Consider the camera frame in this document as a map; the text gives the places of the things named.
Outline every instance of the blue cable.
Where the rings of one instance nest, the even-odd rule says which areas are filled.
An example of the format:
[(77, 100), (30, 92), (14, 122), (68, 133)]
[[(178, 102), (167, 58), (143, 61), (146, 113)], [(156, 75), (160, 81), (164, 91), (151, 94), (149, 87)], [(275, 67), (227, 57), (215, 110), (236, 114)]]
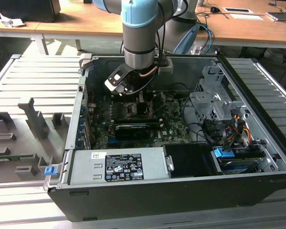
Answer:
[(211, 35), (211, 32), (210, 32), (210, 30), (207, 28), (207, 27), (205, 27), (204, 25), (202, 25), (202, 24), (199, 24), (201, 27), (203, 27), (207, 32), (208, 32), (208, 34), (209, 34), (209, 36), (210, 36), (210, 43), (209, 43), (209, 49), (208, 49), (208, 51), (206, 51), (206, 55), (208, 54), (208, 52), (209, 52), (209, 50), (210, 50), (210, 48), (211, 48), (211, 44), (212, 44), (212, 35)]

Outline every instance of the wooden table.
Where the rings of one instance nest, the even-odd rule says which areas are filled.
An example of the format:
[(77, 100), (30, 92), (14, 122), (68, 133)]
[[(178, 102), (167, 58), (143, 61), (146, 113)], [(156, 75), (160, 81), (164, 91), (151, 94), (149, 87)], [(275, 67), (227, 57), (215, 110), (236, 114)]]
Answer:
[[(227, 13), (223, 7), (250, 9), (254, 15), (260, 15), (263, 21), (234, 19), (231, 15), (210, 13), (210, 5), (197, 7), (196, 12), (209, 14), (207, 24), (215, 35), (214, 44), (230, 46), (286, 48), (286, 23), (274, 22), (265, 15), (266, 12), (279, 12), (279, 9), (269, 6), (267, 0), (209, 0), (212, 6), (217, 5), (222, 13)], [(277, 5), (284, 9), (286, 2), (277, 1)], [(201, 23), (205, 23), (203, 16), (198, 15)], [(207, 38), (206, 32), (200, 32), (197, 42)]]
[[(286, 48), (286, 23), (274, 22), (267, 11), (279, 12), (279, 9), (268, 5), (267, 0), (209, 0), (222, 7), (248, 8), (253, 14), (261, 14), (263, 21), (234, 19), (229, 14), (211, 14), (210, 5), (198, 7), (196, 12), (209, 14), (207, 23), (215, 34), (214, 44), (249, 47)], [(93, 4), (79, 1), (60, 0), (61, 13), (55, 23), (26, 22), (27, 26), (7, 28), (0, 24), (0, 36), (30, 37), (36, 40), (41, 54), (48, 54), (45, 38), (75, 39), (80, 50), (80, 40), (121, 41), (122, 22), (119, 15), (109, 14), (96, 8)], [(277, 2), (285, 9), (286, 2)], [(200, 31), (195, 44), (201, 46), (207, 39), (207, 33)]]

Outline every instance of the computer case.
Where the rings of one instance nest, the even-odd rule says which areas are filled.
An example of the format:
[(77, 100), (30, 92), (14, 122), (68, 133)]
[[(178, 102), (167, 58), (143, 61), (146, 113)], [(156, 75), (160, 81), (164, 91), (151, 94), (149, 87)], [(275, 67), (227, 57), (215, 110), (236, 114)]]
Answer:
[(54, 22), (60, 10), (59, 0), (0, 0), (3, 16), (24, 22)]

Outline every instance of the warning label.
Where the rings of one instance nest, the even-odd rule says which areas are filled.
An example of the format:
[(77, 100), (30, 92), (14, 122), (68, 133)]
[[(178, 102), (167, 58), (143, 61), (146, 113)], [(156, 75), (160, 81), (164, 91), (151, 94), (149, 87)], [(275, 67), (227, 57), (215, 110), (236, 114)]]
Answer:
[(105, 180), (143, 180), (141, 154), (109, 155), (105, 160)]

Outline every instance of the blue latch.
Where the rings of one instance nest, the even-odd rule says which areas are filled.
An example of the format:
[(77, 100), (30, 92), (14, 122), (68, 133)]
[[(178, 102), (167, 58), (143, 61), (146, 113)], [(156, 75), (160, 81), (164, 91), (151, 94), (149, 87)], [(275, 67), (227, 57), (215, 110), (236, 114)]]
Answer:
[(222, 157), (235, 157), (232, 150), (226, 152), (223, 150), (222, 147), (215, 149), (214, 154), (215, 154), (216, 158), (219, 158), (219, 157), (220, 158), (222, 158)]
[(44, 170), (44, 175), (45, 176), (56, 176), (56, 175), (58, 175), (57, 167), (56, 166), (47, 166), (46, 169)]

